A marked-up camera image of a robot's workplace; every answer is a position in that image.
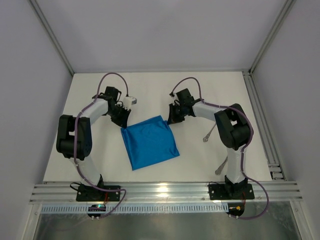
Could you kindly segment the blue satin napkin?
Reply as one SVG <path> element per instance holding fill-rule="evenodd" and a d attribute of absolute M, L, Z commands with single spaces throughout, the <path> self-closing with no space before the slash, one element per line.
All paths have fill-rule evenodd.
<path fill-rule="evenodd" d="M 158 115 L 121 129 L 133 171 L 180 156 L 173 132 Z"/>

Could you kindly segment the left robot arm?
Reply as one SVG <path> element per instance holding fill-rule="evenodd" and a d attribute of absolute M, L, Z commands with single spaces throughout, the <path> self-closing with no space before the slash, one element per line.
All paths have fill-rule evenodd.
<path fill-rule="evenodd" d="M 121 91 L 108 86 L 104 92 L 92 97 L 92 101 L 76 116 L 63 114 L 58 121 L 56 150 L 73 162 L 83 186 L 97 191 L 104 190 L 102 175 L 91 158 L 93 147 L 92 125 L 103 116 L 121 128 L 127 128 L 131 107 L 137 103 L 133 96 L 119 100 Z"/>

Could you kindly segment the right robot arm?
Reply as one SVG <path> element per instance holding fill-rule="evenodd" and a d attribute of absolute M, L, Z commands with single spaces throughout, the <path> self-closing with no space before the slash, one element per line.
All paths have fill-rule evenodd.
<path fill-rule="evenodd" d="M 224 183 L 208 184 L 211 200 L 253 200 L 253 187 L 244 175 L 246 151 L 243 149 L 251 140 L 252 130 L 242 107 L 217 106 L 198 98 L 195 99 L 185 88 L 169 94 L 173 103 L 169 105 L 169 125 L 181 123 L 186 116 L 205 118 L 215 122 L 219 138 L 227 149 L 227 172 Z"/>

